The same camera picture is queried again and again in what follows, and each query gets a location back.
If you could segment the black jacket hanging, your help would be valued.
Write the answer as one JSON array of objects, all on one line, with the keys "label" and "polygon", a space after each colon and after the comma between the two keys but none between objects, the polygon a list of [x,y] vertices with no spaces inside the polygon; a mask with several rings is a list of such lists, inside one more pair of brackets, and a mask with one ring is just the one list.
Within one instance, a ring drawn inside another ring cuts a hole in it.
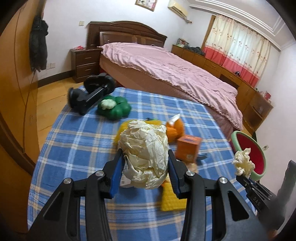
[{"label": "black jacket hanging", "polygon": [[31,71],[45,70],[47,67],[47,44],[46,36],[48,35],[48,25],[36,15],[34,17],[29,38],[29,54]]}]

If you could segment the small cream paper ball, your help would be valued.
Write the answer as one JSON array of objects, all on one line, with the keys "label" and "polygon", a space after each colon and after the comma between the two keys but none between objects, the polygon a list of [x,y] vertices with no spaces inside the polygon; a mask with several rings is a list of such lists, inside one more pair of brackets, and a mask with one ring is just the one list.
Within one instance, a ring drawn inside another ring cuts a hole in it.
[{"label": "small cream paper ball", "polygon": [[255,169],[255,164],[250,160],[251,149],[246,148],[243,151],[237,151],[234,155],[232,164],[235,168],[235,174],[237,176],[244,176],[249,178],[252,171]]}]

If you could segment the long wooden sideboard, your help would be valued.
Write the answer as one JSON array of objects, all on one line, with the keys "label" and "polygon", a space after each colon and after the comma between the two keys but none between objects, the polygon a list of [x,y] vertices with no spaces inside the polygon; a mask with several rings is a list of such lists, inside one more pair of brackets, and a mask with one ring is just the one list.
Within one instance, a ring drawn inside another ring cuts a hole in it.
[{"label": "long wooden sideboard", "polygon": [[250,134],[257,131],[273,109],[271,103],[251,85],[213,61],[177,45],[172,45],[171,52],[237,89],[236,103],[243,115],[243,125]]}]

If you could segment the white air conditioner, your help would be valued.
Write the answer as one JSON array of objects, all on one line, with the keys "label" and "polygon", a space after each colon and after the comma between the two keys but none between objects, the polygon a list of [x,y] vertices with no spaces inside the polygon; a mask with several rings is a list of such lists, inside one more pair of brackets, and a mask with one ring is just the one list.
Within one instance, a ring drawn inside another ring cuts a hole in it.
[{"label": "white air conditioner", "polygon": [[181,18],[187,17],[188,12],[187,12],[186,8],[177,1],[170,0],[170,2],[168,4],[168,8],[171,11],[173,11],[175,14],[180,16]]}]

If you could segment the dark wooden nightstand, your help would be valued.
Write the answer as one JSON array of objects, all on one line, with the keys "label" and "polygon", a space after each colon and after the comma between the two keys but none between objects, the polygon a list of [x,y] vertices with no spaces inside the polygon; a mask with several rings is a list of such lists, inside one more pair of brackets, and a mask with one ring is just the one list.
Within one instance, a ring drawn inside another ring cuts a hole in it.
[{"label": "dark wooden nightstand", "polygon": [[101,51],[101,48],[70,50],[71,69],[76,83],[84,82],[91,75],[99,75]]}]

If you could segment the floral cream red curtain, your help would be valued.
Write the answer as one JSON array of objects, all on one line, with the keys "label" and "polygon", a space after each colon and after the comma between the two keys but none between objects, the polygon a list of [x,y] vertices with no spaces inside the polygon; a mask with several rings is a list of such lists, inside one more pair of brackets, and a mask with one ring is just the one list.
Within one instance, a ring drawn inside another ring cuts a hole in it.
[{"label": "floral cream red curtain", "polygon": [[251,28],[217,15],[207,40],[205,57],[230,72],[239,72],[240,78],[255,87],[267,65],[271,42]]}]

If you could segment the framed wall picture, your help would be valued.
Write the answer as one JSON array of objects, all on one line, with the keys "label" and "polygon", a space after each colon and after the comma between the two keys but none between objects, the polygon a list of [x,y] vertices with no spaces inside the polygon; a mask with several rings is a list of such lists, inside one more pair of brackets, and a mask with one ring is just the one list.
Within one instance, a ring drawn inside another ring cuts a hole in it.
[{"label": "framed wall picture", "polygon": [[154,11],[157,0],[136,0],[135,4],[150,11]]}]

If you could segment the orange cardboard box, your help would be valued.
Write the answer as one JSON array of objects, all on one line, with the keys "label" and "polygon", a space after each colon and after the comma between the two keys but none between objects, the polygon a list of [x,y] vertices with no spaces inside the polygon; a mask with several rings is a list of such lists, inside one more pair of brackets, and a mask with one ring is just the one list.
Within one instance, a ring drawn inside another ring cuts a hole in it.
[{"label": "orange cardboard box", "polygon": [[184,135],[177,140],[175,157],[184,162],[196,162],[202,139],[200,137]]}]

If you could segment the blue plaid blanket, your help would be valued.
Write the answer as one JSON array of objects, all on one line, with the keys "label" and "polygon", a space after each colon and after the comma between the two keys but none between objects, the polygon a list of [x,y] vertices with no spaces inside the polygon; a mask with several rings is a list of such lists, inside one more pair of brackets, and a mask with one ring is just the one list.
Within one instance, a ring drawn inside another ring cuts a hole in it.
[{"label": "blue plaid blanket", "polygon": [[[131,120],[151,118],[165,123],[179,114],[185,133],[202,139],[198,173],[208,179],[221,176],[231,181],[241,196],[245,189],[236,181],[234,154],[224,134],[202,105],[175,97],[117,88],[114,96],[128,100]],[[121,121],[109,121],[92,108],[84,116],[65,106],[58,115],[41,149],[28,198],[31,225],[49,197],[65,178],[80,180],[101,170],[114,158],[114,138]],[[106,210],[113,240],[179,240],[183,211],[160,209],[162,189],[120,188],[107,199]]]}]

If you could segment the dark wooden headboard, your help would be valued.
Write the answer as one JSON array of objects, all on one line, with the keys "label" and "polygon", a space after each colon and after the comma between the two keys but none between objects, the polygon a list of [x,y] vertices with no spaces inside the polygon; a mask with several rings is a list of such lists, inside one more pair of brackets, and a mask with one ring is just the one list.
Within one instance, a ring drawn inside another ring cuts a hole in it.
[{"label": "dark wooden headboard", "polygon": [[107,43],[138,43],[163,47],[167,36],[153,28],[134,21],[96,22],[88,24],[87,49],[96,49]]}]

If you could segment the large cream paper ball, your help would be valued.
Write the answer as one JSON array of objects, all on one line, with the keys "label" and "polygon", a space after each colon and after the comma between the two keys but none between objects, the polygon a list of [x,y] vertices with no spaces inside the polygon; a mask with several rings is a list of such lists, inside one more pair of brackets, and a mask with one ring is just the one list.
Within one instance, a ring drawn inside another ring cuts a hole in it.
[{"label": "large cream paper ball", "polygon": [[168,174],[169,144],[164,125],[132,120],[121,132],[118,147],[126,166],[122,173],[135,188],[156,189]]}]

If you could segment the orange snack bag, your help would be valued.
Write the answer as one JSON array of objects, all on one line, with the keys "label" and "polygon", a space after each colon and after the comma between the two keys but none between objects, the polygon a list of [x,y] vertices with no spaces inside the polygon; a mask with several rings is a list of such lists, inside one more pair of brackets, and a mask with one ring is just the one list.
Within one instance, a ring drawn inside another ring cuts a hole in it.
[{"label": "orange snack bag", "polygon": [[176,114],[169,118],[166,122],[166,136],[168,143],[174,143],[178,138],[185,135],[184,123],[180,114]]}]

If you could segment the dark clothes pile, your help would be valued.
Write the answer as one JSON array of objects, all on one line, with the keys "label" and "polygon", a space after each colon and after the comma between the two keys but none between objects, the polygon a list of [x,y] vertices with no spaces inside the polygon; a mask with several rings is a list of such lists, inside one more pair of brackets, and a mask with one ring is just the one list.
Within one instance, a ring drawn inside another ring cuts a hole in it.
[{"label": "dark clothes pile", "polygon": [[184,46],[184,49],[199,54],[201,56],[205,56],[205,53],[202,51],[200,47],[190,47],[188,45]]}]

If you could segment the wooden wardrobe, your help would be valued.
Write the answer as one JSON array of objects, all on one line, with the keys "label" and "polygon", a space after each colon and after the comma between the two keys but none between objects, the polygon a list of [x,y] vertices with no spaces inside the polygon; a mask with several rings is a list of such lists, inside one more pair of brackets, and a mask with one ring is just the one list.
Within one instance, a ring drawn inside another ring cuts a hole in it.
[{"label": "wooden wardrobe", "polygon": [[1,23],[1,226],[28,231],[27,205],[40,153],[37,73],[31,69],[33,20],[45,1],[19,1]]}]

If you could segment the pink bed quilt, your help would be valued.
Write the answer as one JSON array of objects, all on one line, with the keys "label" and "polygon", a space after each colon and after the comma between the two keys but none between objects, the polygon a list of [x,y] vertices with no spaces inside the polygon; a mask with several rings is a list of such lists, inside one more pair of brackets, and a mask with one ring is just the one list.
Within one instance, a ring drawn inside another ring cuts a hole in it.
[{"label": "pink bed quilt", "polygon": [[123,68],[177,87],[226,117],[235,129],[242,129],[242,113],[236,104],[238,91],[208,71],[156,46],[115,42],[103,45],[101,54]]}]

